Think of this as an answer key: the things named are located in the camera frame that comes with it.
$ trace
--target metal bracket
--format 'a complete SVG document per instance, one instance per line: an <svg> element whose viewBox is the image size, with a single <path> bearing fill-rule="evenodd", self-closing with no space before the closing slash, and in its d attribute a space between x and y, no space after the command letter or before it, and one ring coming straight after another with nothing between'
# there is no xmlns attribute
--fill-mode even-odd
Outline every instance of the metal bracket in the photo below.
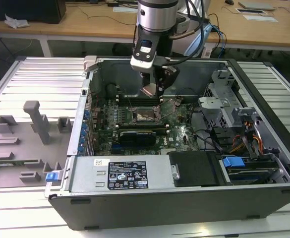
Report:
<svg viewBox="0 0 290 238"><path fill-rule="evenodd" d="M242 120L252 120L252 115L256 113L254 108L234 108L232 111L234 124L242 124Z"/></svg>
<svg viewBox="0 0 290 238"><path fill-rule="evenodd" d="M97 56L86 56L83 61L83 67L85 72L90 72L96 69L98 66L99 60Z"/></svg>

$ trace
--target wooden desk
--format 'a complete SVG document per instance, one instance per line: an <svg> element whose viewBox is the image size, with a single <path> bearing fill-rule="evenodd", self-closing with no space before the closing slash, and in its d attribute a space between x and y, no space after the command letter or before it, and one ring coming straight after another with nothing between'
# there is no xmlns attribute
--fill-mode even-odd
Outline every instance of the wooden desk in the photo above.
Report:
<svg viewBox="0 0 290 238"><path fill-rule="evenodd" d="M265 0L274 7L290 8L290 1ZM220 29L227 37L227 48L256 49L256 50L281 50L290 51L290 13L279 8L269 15L275 15L278 22L249 21L243 17L245 14L233 14L227 9L236 12L235 8L241 8L238 0L234 6L224 3L224 0L212 0L209 13L215 13L219 17ZM108 16L126 24L136 22L136 13L113 12L113 8L102 6L80 6L67 4L67 11L60 24L46 24L30 22L29 27L13 29L0 21L0 37L36 39L41 43L44 56L52 57L48 40L67 41L94 41L94 42L120 42L131 43L134 25L124 25ZM216 24L214 16L210 16L211 22ZM211 33L205 45L205 56L212 51L219 38L216 33Z"/></svg>
<svg viewBox="0 0 290 238"><path fill-rule="evenodd" d="M136 13L113 12L107 5L75 6L67 4L66 14L59 24L30 22L29 27L13 29L0 21L0 37L39 40L46 57L53 56L48 40L132 42Z"/></svg>
<svg viewBox="0 0 290 238"><path fill-rule="evenodd" d="M242 8L238 0L233 6L227 5L222 0L212 0L209 14L215 13L219 17L220 30L227 36L227 48L256 49L256 50L279 50L290 51L290 12L283 8L268 13L278 22L249 21L243 15L233 14L235 8ZM290 8L290 1L265 0L273 7ZM215 16L210 16L212 24L217 24ZM209 51L217 44L219 36L211 33L206 47Z"/></svg>

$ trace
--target computer case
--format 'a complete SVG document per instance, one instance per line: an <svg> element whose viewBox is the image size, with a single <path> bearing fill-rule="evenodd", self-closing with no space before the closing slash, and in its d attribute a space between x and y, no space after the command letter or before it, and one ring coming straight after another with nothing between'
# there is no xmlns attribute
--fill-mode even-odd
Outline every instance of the computer case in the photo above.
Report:
<svg viewBox="0 0 290 238"><path fill-rule="evenodd" d="M65 0L0 0L0 21L6 14L15 19L59 23L65 11Z"/></svg>

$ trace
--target warning label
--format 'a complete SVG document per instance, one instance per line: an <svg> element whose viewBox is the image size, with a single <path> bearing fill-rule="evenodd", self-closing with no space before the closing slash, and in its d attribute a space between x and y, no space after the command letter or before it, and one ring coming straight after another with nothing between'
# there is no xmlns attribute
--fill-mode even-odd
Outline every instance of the warning label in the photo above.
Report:
<svg viewBox="0 0 290 238"><path fill-rule="evenodd" d="M109 190L141 188L148 188L146 161L109 163Z"/></svg>

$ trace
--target yellow wire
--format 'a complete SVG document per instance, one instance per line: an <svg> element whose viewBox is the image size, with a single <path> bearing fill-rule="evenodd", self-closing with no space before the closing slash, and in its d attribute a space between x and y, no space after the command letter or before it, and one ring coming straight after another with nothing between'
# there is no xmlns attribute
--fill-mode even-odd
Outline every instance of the yellow wire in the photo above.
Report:
<svg viewBox="0 0 290 238"><path fill-rule="evenodd" d="M232 149L232 150L230 151L230 153L235 152L236 150L239 150L239 149L242 148L243 146L244 146L243 143L240 144L240 145L238 145L237 147L235 147L234 149Z"/></svg>

